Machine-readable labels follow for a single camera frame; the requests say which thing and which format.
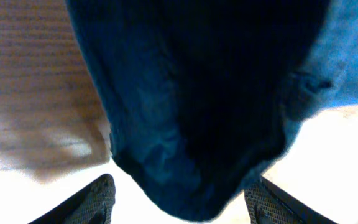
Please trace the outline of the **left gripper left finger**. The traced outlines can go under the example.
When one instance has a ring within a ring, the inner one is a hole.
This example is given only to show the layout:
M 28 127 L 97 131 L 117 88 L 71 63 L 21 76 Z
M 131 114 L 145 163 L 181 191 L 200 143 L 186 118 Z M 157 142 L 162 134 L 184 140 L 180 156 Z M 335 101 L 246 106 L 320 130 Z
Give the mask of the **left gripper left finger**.
M 110 224 L 115 193 L 112 175 L 103 174 L 29 224 Z

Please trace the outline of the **navy blue shorts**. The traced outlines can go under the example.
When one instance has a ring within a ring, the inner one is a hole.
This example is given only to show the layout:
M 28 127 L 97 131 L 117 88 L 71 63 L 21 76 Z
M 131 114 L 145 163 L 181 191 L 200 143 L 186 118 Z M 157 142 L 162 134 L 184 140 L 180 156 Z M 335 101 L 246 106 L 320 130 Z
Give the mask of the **navy blue shorts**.
M 306 119 L 358 103 L 358 1 L 66 5 L 114 162 L 176 218 L 216 218 Z

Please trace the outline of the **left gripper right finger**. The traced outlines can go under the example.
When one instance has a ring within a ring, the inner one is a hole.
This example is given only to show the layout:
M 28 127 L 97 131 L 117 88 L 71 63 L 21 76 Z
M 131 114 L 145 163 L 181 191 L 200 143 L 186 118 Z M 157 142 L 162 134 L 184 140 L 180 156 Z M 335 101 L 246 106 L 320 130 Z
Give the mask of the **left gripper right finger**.
M 251 224 L 336 224 L 265 177 L 244 191 Z

